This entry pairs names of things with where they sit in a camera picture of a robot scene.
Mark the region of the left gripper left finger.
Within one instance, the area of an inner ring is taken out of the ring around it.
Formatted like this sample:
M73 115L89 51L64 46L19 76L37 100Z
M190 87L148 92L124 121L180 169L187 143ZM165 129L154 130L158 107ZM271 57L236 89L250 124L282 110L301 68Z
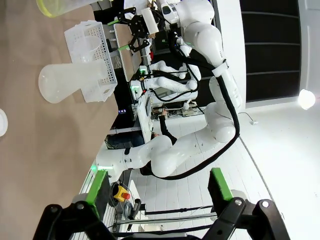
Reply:
M114 240L103 223L110 196L108 172L99 170L89 192L74 197L68 207L58 204L45 207L33 239L70 240L74 234L84 232L90 240Z

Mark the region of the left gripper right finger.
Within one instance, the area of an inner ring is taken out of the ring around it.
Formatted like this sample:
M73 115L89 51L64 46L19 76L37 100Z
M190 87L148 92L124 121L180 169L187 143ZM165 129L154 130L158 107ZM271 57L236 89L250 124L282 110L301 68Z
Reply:
M208 191L217 219L204 240L229 240L236 229L247 230L253 240L290 239L276 204L270 199L253 204L233 196L220 168L211 169Z

